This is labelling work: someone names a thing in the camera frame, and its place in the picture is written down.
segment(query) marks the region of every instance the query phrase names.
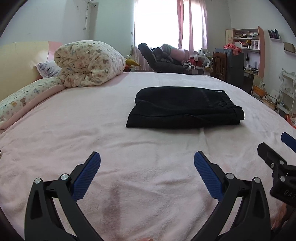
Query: black chair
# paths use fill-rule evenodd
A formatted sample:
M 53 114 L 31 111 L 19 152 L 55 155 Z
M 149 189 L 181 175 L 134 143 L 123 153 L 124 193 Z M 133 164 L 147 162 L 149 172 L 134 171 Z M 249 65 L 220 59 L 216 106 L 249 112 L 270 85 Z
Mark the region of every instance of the black chair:
M 138 49 L 147 60 L 149 66 L 157 73 L 182 74 L 185 70 L 181 63 L 173 64 L 169 62 L 157 61 L 153 51 L 145 43 L 139 44 Z

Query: pink bed sheet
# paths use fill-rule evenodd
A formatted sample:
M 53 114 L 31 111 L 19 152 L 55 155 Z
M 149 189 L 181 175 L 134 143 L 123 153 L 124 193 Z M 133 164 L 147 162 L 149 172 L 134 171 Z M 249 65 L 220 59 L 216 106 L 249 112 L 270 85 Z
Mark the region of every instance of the pink bed sheet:
M 136 93 L 151 86 L 223 89 L 242 106 L 245 120 L 195 130 L 126 128 Z M 62 91 L 0 135 L 0 205 L 23 236 L 33 180 L 57 179 L 97 151 L 101 168 L 78 205 L 104 240 L 190 240 L 217 204 L 194 167 L 194 153 L 203 151 L 237 178 L 260 177 L 274 216 L 281 203 L 269 194 L 271 169 L 256 150 L 266 142 L 296 165 L 295 153 L 280 140 L 283 132 L 296 137 L 296 130 L 267 106 L 212 77 L 124 73 L 101 86 Z M 234 216 L 233 211 L 224 230 Z M 65 217 L 62 222 L 69 230 Z

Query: black pants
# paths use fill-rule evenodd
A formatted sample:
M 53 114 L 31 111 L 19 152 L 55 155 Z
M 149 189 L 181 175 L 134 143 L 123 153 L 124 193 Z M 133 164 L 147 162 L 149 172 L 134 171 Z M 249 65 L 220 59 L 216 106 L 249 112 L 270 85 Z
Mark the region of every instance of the black pants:
M 222 90 L 194 87 L 152 87 L 140 90 L 126 127 L 200 128 L 237 125 L 244 111 Z

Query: bookshelf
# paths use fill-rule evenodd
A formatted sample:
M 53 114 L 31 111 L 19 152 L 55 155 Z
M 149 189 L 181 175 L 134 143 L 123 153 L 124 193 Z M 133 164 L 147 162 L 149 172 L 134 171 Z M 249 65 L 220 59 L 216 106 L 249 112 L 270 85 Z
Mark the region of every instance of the bookshelf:
M 242 52 L 249 56 L 249 64 L 252 67 L 254 62 L 257 62 L 258 76 L 264 77 L 265 70 L 265 39 L 264 31 L 258 26 L 257 28 L 243 28 L 226 30 L 226 44 L 238 44 L 241 46 Z

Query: plastic bag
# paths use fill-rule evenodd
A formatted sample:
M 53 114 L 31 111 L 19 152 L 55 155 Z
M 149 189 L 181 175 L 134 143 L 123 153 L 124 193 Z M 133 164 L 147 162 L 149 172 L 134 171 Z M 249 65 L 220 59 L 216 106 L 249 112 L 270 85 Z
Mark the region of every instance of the plastic bag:
M 208 72 L 212 72 L 213 71 L 213 67 L 212 67 L 212 63 L 211 61 L 207 58 L 207 56 L 205 57 L 205 60 L 202 64 L 202 67 L 204 70 L 208 71 Z

